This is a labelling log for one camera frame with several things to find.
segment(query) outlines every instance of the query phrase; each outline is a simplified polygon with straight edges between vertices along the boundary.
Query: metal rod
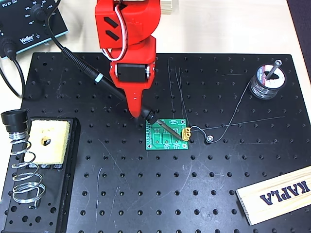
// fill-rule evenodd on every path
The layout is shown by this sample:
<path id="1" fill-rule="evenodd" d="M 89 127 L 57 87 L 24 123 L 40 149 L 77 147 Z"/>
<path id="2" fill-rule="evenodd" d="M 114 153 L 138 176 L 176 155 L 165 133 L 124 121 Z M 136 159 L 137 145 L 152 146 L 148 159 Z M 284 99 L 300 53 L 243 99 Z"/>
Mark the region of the metal rod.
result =
<path id="1" fill-rule="evenodd" d="M 171 133 L 173 136 L 177 137 L 179 140 L 183 140 L 181 136 L 176 133 L 172 128 L 170 128 L 168 125 L 166 125 L 164 122 L 161 120 L 157 120 L 156 123 L 161 126 L 163 129 L 165 129 L 167 132 Z"/>
<path id="2" fill-rule="evenodd" d="M 276 60 L 274 62 L 274 66 L 273 66 L 272 70 L 270 70 L 269 74 L 266 76 L 266 80 L 271 79 L 271 76 L 274 74 L 276 69 L 279 68 L 281 65 L 282 65 L 282 61 L 281 60 Z"/>

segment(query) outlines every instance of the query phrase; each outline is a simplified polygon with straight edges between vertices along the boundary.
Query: soldering station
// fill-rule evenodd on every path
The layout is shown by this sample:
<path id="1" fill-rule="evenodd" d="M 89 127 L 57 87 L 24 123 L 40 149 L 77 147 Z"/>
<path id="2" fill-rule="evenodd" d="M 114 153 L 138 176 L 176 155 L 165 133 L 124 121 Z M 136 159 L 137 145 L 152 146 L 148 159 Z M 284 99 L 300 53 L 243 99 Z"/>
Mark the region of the soldering station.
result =
<path id="1" fill-rule="evenodd" d="M 311 204 L 310 168 L 289 160 L 311 136 L 292 57 L 157 54 L 160 0 L 98 0 L 101 51 L 74 53 L 64 2 L 0 1 L 22 93 L 0 75 L 23 99 L 1 114 L 2 232 L 293 232 L 272 227 Z M 60 53 L 34 53 L 26 83 L 17 54 L 49 40 Z"/>

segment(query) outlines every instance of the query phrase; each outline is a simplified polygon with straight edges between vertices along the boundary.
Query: black breadboard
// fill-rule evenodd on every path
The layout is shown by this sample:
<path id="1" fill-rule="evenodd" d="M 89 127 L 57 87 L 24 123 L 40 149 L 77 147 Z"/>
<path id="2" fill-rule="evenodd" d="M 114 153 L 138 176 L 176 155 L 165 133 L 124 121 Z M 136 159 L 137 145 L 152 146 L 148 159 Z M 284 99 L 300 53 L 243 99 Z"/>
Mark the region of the black breadboard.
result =
<path id="1" fill-rule="evenodd" d="M 102 54 L 79 56 L 108 77 L 109 62 Z M 309 206 L 249 226 L 235 194 L 311 165 L 311 128 L 290 55 L 158 54 L 155 81 L 143 101 L 161 118 L 220 126 L 206 130 L 218 139 L 258 67 L 275 59 L 283 61 L 286 85 L 272 100 L 259 100 L 247 90 L 234 126 L 220 142 L 207 145 L 193 132 L 189 150 L 146 151 L 145 122 L 133 119 L 124 101 L 100 89 L 61 54 L 34 54 L 22 107 L 30 116 L 76 117 L 82 127 L 67 231 L 311 231 Z M 14 224 L 23 224 L 21 217 Z"/>

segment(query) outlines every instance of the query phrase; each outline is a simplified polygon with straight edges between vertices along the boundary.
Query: yellow sponge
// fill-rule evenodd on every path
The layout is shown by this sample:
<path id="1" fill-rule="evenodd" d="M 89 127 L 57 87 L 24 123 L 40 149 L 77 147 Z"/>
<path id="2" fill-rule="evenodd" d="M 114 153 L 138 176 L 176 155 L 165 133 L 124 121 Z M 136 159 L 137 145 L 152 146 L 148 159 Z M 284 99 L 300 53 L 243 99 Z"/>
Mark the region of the yellow sponge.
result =
<path id="1" fill-rule="evenodd" d="M 34 120 L 30 129 L 29 151 L 36 155 L 35 164 L 62 164 L 67 148 L 70 124 L 63 120 Z M 24 161 L 32 160 L 25 154 Z"/>

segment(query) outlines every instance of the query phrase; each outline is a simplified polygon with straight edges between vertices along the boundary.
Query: white table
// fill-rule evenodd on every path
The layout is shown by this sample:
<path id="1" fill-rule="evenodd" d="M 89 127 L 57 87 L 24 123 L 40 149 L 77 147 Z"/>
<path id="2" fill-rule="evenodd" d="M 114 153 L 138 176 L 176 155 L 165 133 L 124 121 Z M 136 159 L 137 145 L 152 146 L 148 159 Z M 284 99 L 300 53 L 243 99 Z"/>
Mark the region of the white table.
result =
<path id="1" fill-rule="evenodd" d="M 63 0 L 60 5 L 69 29 L 60 41 L 74 52 L 100 51 L 95 4 L 95 0 Z M 311 116 L 310 80 L 286 0 L 173 0 L 173 8 L 171 15 L 162 16 L 154 32 L 157 52 L 291 54 Z M 18 55 L 25 77 L 33 52 L 59 50 L 49 42 Z M 5 60 L 0 61 L 0 66 L 9 79 L 19 85 L 13 64 Z M 0 99 L 0 112 L 21 106 L 21 100 L 10 92 L 2 79 Z M 11 145 L 1 123 L 0 141 L 0 187 L 3 187 Z"/>

